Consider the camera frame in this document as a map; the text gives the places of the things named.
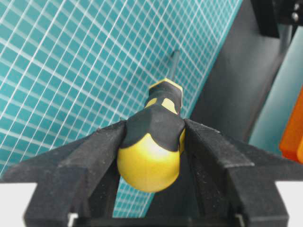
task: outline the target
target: cutting mat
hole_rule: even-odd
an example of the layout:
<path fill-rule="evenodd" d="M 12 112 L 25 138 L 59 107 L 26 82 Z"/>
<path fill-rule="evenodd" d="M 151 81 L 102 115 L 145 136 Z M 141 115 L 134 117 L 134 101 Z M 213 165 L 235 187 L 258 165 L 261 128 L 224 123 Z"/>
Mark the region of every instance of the cutting mat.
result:
<path fill-rule="evenodd" d="M 142 109 L 175 49 L 189 117 L 240 4 L 0 0 L 0 174 Z M 152 197 L 121 179 L 113 216 L 142 217 Z"/>

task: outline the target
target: screwdriver handle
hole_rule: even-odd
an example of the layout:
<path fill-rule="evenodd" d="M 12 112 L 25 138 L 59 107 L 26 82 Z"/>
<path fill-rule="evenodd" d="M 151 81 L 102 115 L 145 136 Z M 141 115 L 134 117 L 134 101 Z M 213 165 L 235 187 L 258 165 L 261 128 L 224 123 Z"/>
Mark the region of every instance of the screwdriver handle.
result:
<path fill-rule="evenodd" d="M 178 177 L 185 138 L 181 107 L 182 87 L 163 79 L 149 88 L 145 108 L 126 121 L 117 165 L 134 188 L 158 192 Z"/>

